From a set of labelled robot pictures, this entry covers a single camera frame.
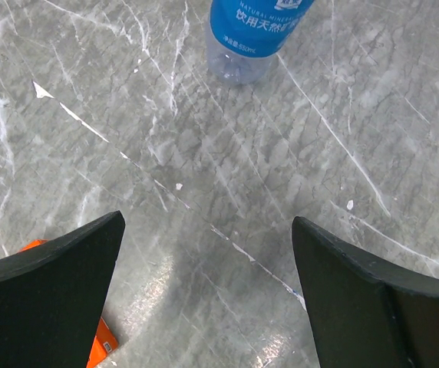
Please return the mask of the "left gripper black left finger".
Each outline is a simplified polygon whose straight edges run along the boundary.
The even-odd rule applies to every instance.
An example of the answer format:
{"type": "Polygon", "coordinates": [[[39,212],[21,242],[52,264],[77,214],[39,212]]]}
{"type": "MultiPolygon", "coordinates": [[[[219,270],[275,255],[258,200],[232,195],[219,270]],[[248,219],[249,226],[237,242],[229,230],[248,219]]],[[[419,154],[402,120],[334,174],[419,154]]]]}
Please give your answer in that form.
{"type": "Polygon", "coordinates": [[[109,212],[0,259],[0,367],[85,367],[125,221],[109,212]]]}

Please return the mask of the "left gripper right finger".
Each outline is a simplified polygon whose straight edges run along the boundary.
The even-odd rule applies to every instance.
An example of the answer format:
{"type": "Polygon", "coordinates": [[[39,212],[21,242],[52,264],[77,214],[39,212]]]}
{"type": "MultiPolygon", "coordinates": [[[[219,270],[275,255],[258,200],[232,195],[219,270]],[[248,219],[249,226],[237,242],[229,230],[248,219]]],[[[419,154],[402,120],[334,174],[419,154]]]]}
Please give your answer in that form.
{"type": "Polygon", "coordinates": [[[439,367],[439,279],[303,217],[292,246],[322,367],[439,367]]]}

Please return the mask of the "blue label water bottle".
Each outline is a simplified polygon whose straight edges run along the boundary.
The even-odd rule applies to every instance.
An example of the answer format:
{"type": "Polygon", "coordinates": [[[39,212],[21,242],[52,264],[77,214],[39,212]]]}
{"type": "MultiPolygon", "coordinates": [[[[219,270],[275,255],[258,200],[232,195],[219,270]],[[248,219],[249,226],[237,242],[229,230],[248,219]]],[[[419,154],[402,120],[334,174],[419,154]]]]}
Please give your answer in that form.
{"type": "Polygon", "coordinates": [[[210,71],[235,85],[257,81],[312,4],[313,0],[213,0],[205,27],[210,71]]]}

